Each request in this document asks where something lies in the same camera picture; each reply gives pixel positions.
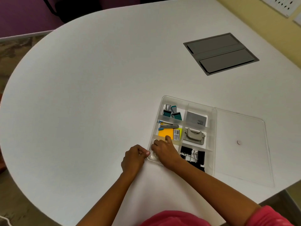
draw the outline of person's right hand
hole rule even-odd
[[[151,149],[156,153],[160,162],[167,169],[173,171],[184,159],[181,158],[178,151],[173,146],[171,138],[166,136],[165,140],[167,140],[167,143],[163,140],[155,140]]]

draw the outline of person's left arm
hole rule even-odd
[[[111,226],[131,183],[150,152],[140,145],[131,147],[121,163],[122,174],[77,226]]]

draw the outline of hand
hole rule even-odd
[[[177,150],[172,144],[169,136],[165,137],[167,143],[163,140],[155,140],[151,146],[151,149],[156,153],[160,162],[171,171],[174,170],[179,163],[183,161]]]
[[[123,173],[134,180],[149,155],[150,152],[140,145],[131,147],[121,162]]]

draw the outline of plastic lid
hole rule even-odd
[[[274,186],[263,120],[217,110],[215,171]]]

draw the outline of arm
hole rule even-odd
[[[230,225],[244,226],[260,205],[192,166],[181,158],[171,138],[166,136],[165,139],[167,143],[155,140],[151,146],[161,163],[191,185]]]
[[[121,163],[123,172],[120,177],[77,226],[111,226],[126,192],[149,154],[149,151],[139,145],[131,147]]]

